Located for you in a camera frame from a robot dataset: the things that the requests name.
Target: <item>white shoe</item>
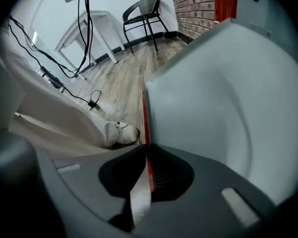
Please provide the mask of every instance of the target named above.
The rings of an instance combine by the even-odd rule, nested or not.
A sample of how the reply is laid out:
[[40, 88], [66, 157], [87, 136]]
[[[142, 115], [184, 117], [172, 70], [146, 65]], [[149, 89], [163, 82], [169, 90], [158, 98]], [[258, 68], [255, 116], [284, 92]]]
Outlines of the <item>white shoe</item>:
[[115, 125], [118, 128], [117, 143], [128, 145], [137, 140], [139, 131], [135, 127], [125, 122], [116, 122]]

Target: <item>white table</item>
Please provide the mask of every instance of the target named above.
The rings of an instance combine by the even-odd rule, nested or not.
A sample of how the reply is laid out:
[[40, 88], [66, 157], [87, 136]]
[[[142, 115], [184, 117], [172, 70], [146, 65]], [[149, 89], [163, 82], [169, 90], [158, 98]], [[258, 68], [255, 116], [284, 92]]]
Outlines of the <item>white table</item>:
[[[109, 19], [111, 28], [113, 30], [113, 32], [115, 33], [117, 39], [120, 42], [120, 47], [122, 50], [125, 50], [124, 44], [123, 44], [123, 40], [121, 38], [121, 36], [118, 34], [118, 31], [115, 27], [115, 25], [113, 24], [113, 21], [111, 19], [110, 14], [105, 11], [105, 10], [91, 10], [90, 11], [90, 17], [91, 20], [93, 22], [93, 38], [95, 37], [101, 44], [101, 46], [103, 47], [103, 49], [105, 50], [105, 52], [109, 55], [109, 57], [111, 58], [111, 60], [113, 61], [113, 63], [117, 63], [117, 59], [115, 58], [114, 53], [112, 52], [112, 50], [110, 49], [108, 43], [106, 42], [106, 40], [103, 38], [103, 36], [100, 34], [100, 32], [97, 29], [97, 22], [95, 22], [95, 18], [97, 17], [104, 17], [106, 16]], [[84, 11], [80, 16], [79, 16], [79, 25], [81, 30], [83, 31], [83, 29], [86, 27], [85, 22], [87, 22], [87, 12]], [[85, 47], [81, 44], [81, 42], [78, 41], [78, 39], [81, 38], [80, 33], [79, 33], [79, 28], [78, 28], [78, 22], [77, 22], [77, 18], [74, 20], [74, 22], [71, 24], [71, 26], [68, 28], [68, 30], [65, 32], [65, 34], [63, 35], [63, 37], [61, 38], [61, 40], [59, 41], [58, 45], [55, 48], [55, 51], [57, 51], [72, 67], [73, 69], [77, 69], [75, 67], [75, 65], [64, 55], [64, 53], [62, 52], [62, 49], [68, 47], [72, 42], [76, 41], [77, 44], [81, 47], [81, 49], [83, 51], [85, 51]], [[94, 63], [97, 64], [95, 57], [93, 57], [92, 54], [90, 54], [90, 60]], [[82, 79], [86, 79], [84, 78], [82, 75], [79, 74], [79, 77]]]

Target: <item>white cloth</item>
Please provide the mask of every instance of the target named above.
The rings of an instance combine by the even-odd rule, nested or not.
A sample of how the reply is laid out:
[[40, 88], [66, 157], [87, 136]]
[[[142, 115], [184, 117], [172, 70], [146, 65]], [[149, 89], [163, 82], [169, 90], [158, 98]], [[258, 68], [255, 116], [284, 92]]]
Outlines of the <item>white cloth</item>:
[[25, 137], [35, 147], [46, 149], [53, 160], [109, 151], [62, 136], [20, 116], [14, 116], [9, 131]]
[[[50, 133], [50, 137], [56, 133], [68, 141], [90, 146], [107, 148], [117, 142], [118, 129], [114, 122], [84, 110], [40, 77], [12, 47], [9, 35], [4, 31], [0, 34], [0, 56], [25, 92], [17, 112], [30, 118], [27, 120], [35, 123], [35, 127], [42, 127], [45, 133]], [[37, 129], [33, 133], [39, 134], [39, 131]]]

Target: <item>chair leg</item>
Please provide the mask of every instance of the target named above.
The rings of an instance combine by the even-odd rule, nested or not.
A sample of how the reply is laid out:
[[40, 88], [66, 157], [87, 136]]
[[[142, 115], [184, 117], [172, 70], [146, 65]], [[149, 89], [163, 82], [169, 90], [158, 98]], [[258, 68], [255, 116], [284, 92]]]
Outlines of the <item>chair leg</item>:
[[126, 34], [125, 25], [124, 25], [124, 34], [125, 34], [125, 37], [126, 37], [126, 40], [127, 40], [128, 44], [129, 44], [129, 47], [131, 49], [131, 53], [134, 53], [133, 48], [131, 47], [131, 44], [130, 44], [129, 39], [128, 39], [127, 34]]
[[145, 28], [145, 32], [146, 32], [146, 39], [147, 39], [147, 42], [148, 42], [149, 39], [148, 39], [147, 28], [146, 28], [146, 24], [145, 24], [145, 21], [144, 20], [143, 20], [143, 23], [144, 23], [144, 28]]
[[167, 31], [167, 33], [169, 32], [168, 29], [166, 28], [165, 24], [163, 23], [162, 19], [158, 16], [158, 19], [160, 20], [160, 22], [162, 23], [163, 27], [165, 28], [165, 30]]
[[146, 22], [147, 22], [147, 25], [148, 25], [148, 27], [149, 27], [149, 31], [150, 31], [151, 37], [152, 37], [152, 39], [153, 39], [154, 49], [155, 49], [156, 51], [158, 51], [157, 44], [155, 43], [155, 39], [154, 39], [154, 36], [153, 36], [153, 32], [152, 32], [152, 29], [151, 29], [151, 26], [150, 26], [150, 22], [149, 22], [149, 20], [148, 20], [147, 18], [146, 18]]

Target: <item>black baseboard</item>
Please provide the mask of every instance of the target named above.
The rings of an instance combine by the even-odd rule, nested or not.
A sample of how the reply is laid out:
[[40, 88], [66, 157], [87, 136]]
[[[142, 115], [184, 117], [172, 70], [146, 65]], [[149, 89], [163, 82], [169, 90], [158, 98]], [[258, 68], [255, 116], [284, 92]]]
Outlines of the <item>black baseboard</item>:
[[192, 42], [194, 39], [183, 34], [183, 33], [180, 33], [180, 32], [177, 32], [177, 36], [182, 40], [184, 41], [186, 44], [189, 44], [190, 42]]
[[[153, 34], [153, 36], [154, 36], [155, 39], [159, 39], [159, 38], [162, 38], [162, 37], [164, 37], [166, 39], [170, 39], [170, 38], [177, 37], [178, 34], [179, 34], [179, 32], [177, 32], [177, 31], [172, 31], [172, 32], [168, 32], [168, 33], [166, 33], [166, 32], [165, 33], [158, 32], [158, 33]], [[149, 41], [152, 40], [151, 35], [148, 35], [148, 40]], [[130, 44], [131, 44], [131, 46], [135, 46], [135, 45], [138, 45], [138, 44], [143, 43], [143, 42], [146, 42], [146, 41], [147, 41], [147, 38], [146, 38], [146, 36], [144, 36], [144, 37], [141, 37], [141, 38], [138, 38], [138, 39], [135, 39], [135, 40], [131, 41]], [[125, 43], [124, 44], [124, 47], [125, 47], [125, 49], [129, 49], [129, 44], [128, 43]], [[121, 47], [116, 47], [112, 51], [113, 51], [114, 54], [116, 54], [116, 53], [122, 51], [122, 49], [121, 49]], [[109, 57], [108, 54], [103, 54], [101, 57], [99, 57], [99, 58], [96, 59], [96, 62], [99, 63], [99, 62], [105, 60], [108, 57]], [[81, 73], [84, 73], [84, 72], [88, 71], [93, 66], [94, 66], [94, 64], [91, 63], [90, 66], [86, 67]]]
[[176, 38], [177, 36], [178, 36], [178, 32], [177, 31], [164, 32], [164, 37], [166, 39]]

